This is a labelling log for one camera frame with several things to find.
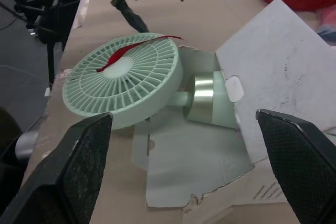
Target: cable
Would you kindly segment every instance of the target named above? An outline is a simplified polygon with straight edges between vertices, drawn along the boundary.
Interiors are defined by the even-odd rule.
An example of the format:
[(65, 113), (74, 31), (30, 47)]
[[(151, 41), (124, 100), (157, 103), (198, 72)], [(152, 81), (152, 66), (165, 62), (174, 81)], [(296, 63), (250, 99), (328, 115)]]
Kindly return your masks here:
[(12, 23), (14, 23), (15, 22), (15, 20), (17, 20), (18, 18), (15, 18), (12, 22), (10, 22), (7, 26), (4, 26), (3, 28), (0, 28), (0, 31), (2, 31), (2, 30), (4, 30), (4, 29), (6, 29), (6, 28), (8, 28)]
[(18, 15), (16, 11), (11, 10), (8, 6), (6, 6), (5, 4), (3, 4), (2, 2), (0, 2), (0, 7), (2, 7), (3, 9), (5, 9), (6, 11), (8, 11), (10, 14), (12, 14), (13, 16), (21, 19), (24, 22), (27, 22), (27, 20), (25, 18), (23, 18), (24, 15)]

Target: cardboard box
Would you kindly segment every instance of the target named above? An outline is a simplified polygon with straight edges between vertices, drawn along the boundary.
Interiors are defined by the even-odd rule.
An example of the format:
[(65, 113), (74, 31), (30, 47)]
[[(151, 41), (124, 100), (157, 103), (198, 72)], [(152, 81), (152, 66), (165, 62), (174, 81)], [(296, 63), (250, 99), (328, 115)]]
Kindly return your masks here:
[[(25, 180), (36, 165), (57, 146), (67, 129), (83, 118), (70, 112), (62, 100), (62, 86), (71, 68), (95, 48), (114, 38), (135, 32), (120, 12), (110, 5), (110, 1), (81, 0), (74, 27), (60, 63), (59, 74), (47, 105), (46, 120), (40, 127)], [(183, 3), (179, 0), (127, 1), (134, 12), (144, 19), (150, 31), (181, 36), (188, 47), (212, 53), (266, 6), (262, 0), (185, 0)], [(300, 13), (299, 15), (311, 28), (317, 28), (319, 19), (316, 13)], [(146, 171), (134, 165), (131, 160), (132, 135), (133, 128), (125, 129), (119, 134), (113, 132), (111, 135), (103, 182), (91, 224), (181, 223), (183, 219), (187, 219), (187, 216), (197, 216), (198, 210), (206, 209), (206, 202), (209, 204), (211, 202), (211, 206), (215, 205), (216, 208), (227, 208), (227, 205), (212, 201), (218, 191), (226, 194), (219, 189), (214, 191), (211, 197), (204, 197), (203, 202), (191, 211), (186, 211), (188, 207), (183, 213), (181, 208), (147, 208)], [(248, 185), (246, 178), (248, 176), (243, 180), (237, 179), (233, 183)], [(256, 194), (260, 189), (261, 187), (255, 187), (252, 191)], [(235, 209), (232, 212), (234, 216), (241, 216), (242, 212), (245, 212), (246, 217), (250, 216), (252, 223), (252, 215), (255, 213), (265, 214), (266, 217), (269, 217), (267, 213), (274, 213), (275, 217), (285, 223), (291, 223), (288, 221), (290, 217), (295, 221), (293, 214), (288, 214), (290, 212), (288, 204), (267, 204), (267, 206), (257, 204), (247, 208), (241, 206), (237, 211)], [(211, 215), (211, 210), (204, 210), (203, 215), (205, 217)]]
[[(271, 109), (311, 121), (320, 129), (332, 126), (336, 116), (315, 105), (323, 101), (324, 108), (331, 108), (336, 99), (328, 89), (336, 78), (332, 49), (287, 5), (274, 0), (215, 53), (180, 47), (180, 57), (186, 70), (184, 80), (191, 74), (222, 69), (243, 137), (230, 135), (229, 130), (217, 136), (217, 129), (207, 124), (192, 128), (192, 123), (183, 121), (182, 111), (169, 106), (153, 115), (146, 122), (148, 138), (142, 139), (143, 145), (148, 139), (155, 143), (145, 156), (148, 206), (180, 207), (192, 195), (183, 212), (185, 223), (194, 223), (204, 214), (209, 219), (220, 216), (231, 206), (286, 202), (267, 158), (255, 113), (258, 108)], [(318, 92), (308, 95), (306, 90), (312, 87)], [(152, 124), (159, 126), (153, 129)], [(136, 128), (134, 143), (138, 141)], [(212, 146), (213, 141), (216, 151), (202, 151), (202, 144)], [(221, 150), (220, 144), (230, 141), (244, 143), (251, 161), (247, 152), (237, 151), (233, 144)], [(225, 159), (232, 153), (234, 158)], [(220, 160), (220, 165), (211, 165), (213, 160)], [(218, 180), (218, 175), (226, 180)], [(206, 204), (216, 204), (212, 214), (208, 208), (204, 212)]]

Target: white cardboard piece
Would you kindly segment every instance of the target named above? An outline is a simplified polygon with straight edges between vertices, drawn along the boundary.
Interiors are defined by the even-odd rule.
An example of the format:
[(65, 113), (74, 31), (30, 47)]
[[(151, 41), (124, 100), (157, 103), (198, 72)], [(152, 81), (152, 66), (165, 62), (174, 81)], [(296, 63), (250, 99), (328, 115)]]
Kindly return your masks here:
[(166, 106), (151, 117), (146, 202), (148, 207), (184, 207), (252, 169), (235, 131), (186, 120), (182, 108)]
[[(204, 60), (201, 51), (188, 50), (189, 55), (197, 51)], [(216, 51), (225, 79), (237, 76), (236, 83), (244, 90), (235, 102), (243, 138), (224, 127), (187, 121), (181, 109), (166, 106), (153, 115), (150, 139), (155, 148), (149, 152), (148, 206), (184, 206), (191, 194), (219, 205), (219, 212), (232, 205), (286, 202), (272, 173), (255, 113), (260, 108), (270, 109), (320, 128), (333, 125), (336, 115), (328, 111), (336, 100), (333, 54), (289, 7), (281, 0), (273, 1)], [(204, 65), (209, 71), (216, 66), (214, 55), (204, 55), (210, 60)], [(195, 68), (202, 69), (197, 60), (187, 75)], [(197, 216), (202, 205), (206, 206), (189, 203), (185, 215)]]
[(191, 199), (182, 212), (183, 223), (217, 223), (215, 220), (229, 214), (231, 211), (228, 209), (232, 210), (232, 206), (280, 202), (287, 200), (271, 172), (267, 158), (232, 183), (204, 194), (200, 201)]
[(252, 163), (266, 158), (257, 109), (291, 114), (323, 130), (335, 124), (333, 50), (281, 0), (274, 0), (216, 51), (225, 79), (244, 89), (235, 113)]

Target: mint green fan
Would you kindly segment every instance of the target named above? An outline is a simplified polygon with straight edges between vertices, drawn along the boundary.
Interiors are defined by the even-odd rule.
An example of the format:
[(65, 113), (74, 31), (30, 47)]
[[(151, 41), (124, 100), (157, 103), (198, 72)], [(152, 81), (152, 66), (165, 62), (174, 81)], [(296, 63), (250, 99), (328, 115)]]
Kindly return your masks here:
[(183, 70), (178, 49), (170, 39), (158, 39), (129, 50), (102, 72), (119, 48), (153, 39), (142, 33), (115, 39), (85, 56), (67, 77), (63, 100), (72, 112), (93, 116), (113, 114), (113, 129), (134, 125), (164, 107), (178, 90)]

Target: floor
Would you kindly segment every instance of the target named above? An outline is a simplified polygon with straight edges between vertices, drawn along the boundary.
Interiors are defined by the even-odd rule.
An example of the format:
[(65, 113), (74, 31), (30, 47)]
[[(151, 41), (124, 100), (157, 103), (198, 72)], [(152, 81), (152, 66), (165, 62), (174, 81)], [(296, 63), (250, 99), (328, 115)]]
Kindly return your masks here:
[[(10, 8), (12, 0), (0, 0)], [(0, 8), (0, 106), (16, 120), (23, 132), (43, 115), (48, 102), (47, 46), (31, 36), (25, 23)], [(62, 52), (56, 45), (55, 68)]]

